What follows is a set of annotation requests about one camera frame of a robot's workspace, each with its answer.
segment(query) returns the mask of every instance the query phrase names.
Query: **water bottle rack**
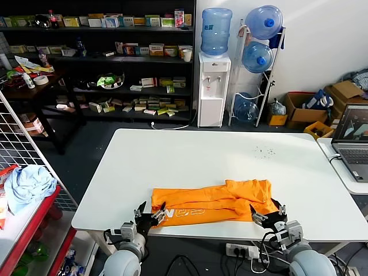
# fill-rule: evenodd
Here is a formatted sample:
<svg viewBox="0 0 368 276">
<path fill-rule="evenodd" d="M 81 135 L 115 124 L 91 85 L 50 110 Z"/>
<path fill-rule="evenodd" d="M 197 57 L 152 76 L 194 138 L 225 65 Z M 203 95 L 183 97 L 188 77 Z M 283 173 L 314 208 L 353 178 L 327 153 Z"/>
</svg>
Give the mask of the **water bottle rack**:
<svg viewBox="0 0 368 276">
<path fill-rule="evenodd" d="M 263 76 L 267 79 L 267 87 L 266 87 L 266 90 L 264 91 L 264 94 L 262 94 L 262 92 L 259 88 L 259 86 L 260 86 L 260 83 L 259 83 L 258 86 L 257 86 L 259 94 L 252 97 L 252 98 L 246 98 L 243 95 L 241 95 L 240 93 L 238 93 L 236 91 L 236 89 L 237 89 L 237 82 L 238 82 L 238 79 L 239 79 L 240 68 L 244 67 L 243 63 L 242 63 L 242 60 L 241 60 L 242 57 L 243 57 L 244 46 L 245 46 L 246 42 L 249 42 L 250 39 L 251 39 L 251 31 L 244 24 L 244 20 L 243 19 L 240 20 L 240 28 L 239 28 L 239 31 L 237 33 L 237 46 L 236 46 L 236 52 L 235 52 L 235 59 L 234 59 L 233 66 L 231 68 L 229 90 L 228 90 L 229 94 L 232 94 L 231 107 L 229 109 L 229 123 L 228 123 L 229 127 L 231 125 L 232 118 L 235 118 L 233 109 L 234 109 L 234 102 L 235 102 L 236 95 L 239 95 L 240 97 L 242 97 L 244 99 L 258 99 L 259 97 L 263 96 L 262 104 L 261 104 L 260 109 L 259 109 L 258 118 L 257 118 L 257 121 L 255 123 L 255 127 L 258 127 L 260 116 L 261 116 L 261 114 L 263 112 L 263 109 L 265 107 L 264 105 L 266 104 L 267 96 L 269 95 L 270 87 L 275 85 L 274 84 L 274 70 L 275 70 L 275 65 L 276 65 L 276 61 L 277 61 L 277 58 L 278 58 L 278 54 L 280 52 L 281 45 L 282 45 L 282 42 L 283 42 L 283 38 L 285 37 L 285 31 L 286 31 L 286 28 L 283 27 L 282 32 L 279 33 L 279 35 L 281 35 L 281 38 L 280 38 L 279 45 L 276 49 L 276 53 L 274 53 L 274 58 L 273 58 L 273 62 L 272 62 L 272 65 L 271 65 L 272 69 L 271 69 L 270 76 L 267 77 L 265 72 L 262 73 Z"/>
</svg>

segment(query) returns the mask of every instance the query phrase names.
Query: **laptop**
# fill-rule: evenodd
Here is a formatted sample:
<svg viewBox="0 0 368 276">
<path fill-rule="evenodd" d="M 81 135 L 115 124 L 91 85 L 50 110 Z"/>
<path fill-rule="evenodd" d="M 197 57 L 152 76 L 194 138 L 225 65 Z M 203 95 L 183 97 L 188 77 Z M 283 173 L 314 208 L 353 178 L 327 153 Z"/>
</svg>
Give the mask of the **laptop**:
<svg viewBox="0 0 368 276">
<path fill-rule="evenodd" d="M 368 182 L 368 105 L 346 105 L 331 143 L 356 181 Z"/>
</svg>

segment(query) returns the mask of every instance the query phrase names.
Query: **orange cloth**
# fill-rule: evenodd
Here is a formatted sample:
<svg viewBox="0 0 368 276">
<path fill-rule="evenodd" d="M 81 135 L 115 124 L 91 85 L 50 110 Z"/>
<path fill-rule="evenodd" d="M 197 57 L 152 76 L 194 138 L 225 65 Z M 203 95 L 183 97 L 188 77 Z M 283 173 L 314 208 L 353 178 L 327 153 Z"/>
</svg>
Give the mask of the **orange cloth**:
<svg viewBox="0 0 368 276">
<path fill-rule="evenodd" d="M 268 180 L 234 181 L 202 189 L 154 189 L 152 212 L 166 202 L 166 219 L 160 226 L 212 223 L 221 220 L 252 221 L 249 204 L 261 213 L 277 211 Z"/>
</svg>

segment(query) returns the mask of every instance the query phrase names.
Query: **tape roll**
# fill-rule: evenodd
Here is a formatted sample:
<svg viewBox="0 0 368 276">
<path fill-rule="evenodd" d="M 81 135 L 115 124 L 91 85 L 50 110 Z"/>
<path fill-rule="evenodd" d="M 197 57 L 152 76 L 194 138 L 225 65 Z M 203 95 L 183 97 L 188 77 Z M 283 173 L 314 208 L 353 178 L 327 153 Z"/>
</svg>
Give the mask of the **tape roll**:
<svg viewBox="0 0 368 276">
<path fill-rule="evenodd" d="M 48 78 L 47 76 L 37 76 L 33 79 L 33 82 L 35 85 L 44 85 L 48 83 Z"/>
</svg>

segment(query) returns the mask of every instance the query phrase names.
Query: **water jug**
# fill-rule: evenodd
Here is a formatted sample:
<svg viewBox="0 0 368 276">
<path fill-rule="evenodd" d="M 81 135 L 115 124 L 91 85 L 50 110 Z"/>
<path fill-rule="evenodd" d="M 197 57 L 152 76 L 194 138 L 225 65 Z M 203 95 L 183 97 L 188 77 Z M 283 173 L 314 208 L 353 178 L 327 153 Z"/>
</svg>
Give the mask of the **water jug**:
<svg viewBox="0 0 368 276">
<path fill-rule="evenodd" d="M 246 98 L 252 98 L 248 93 L 240 93 Z M 244 99 L 240 95 L 235 95 L 234 116 L 240 122 L 254 122 L 258 118 L 259 109 L 252 99 Z"/>
<path fill-rule="evenodd" d="M 201 50 L 207 55 L 222 55 L 228 50 L 232 11 L 211 7 L 202 12 Z"/>
<path fill-rule="evenodd" d="M 262 6 L 252 10 L 246 17 L 245 24 L 251 30 L 252 36 L 267 40 L 280 31 L 282 13 L 275 6 Z"/>
<path fill-rule="evenodd" d="M 267 45 L 252 41 L 244 47 L 242 62 L 249 72 L 265 72 L 271 66 L 272 59 L 272 50 Z"/>
</svg>

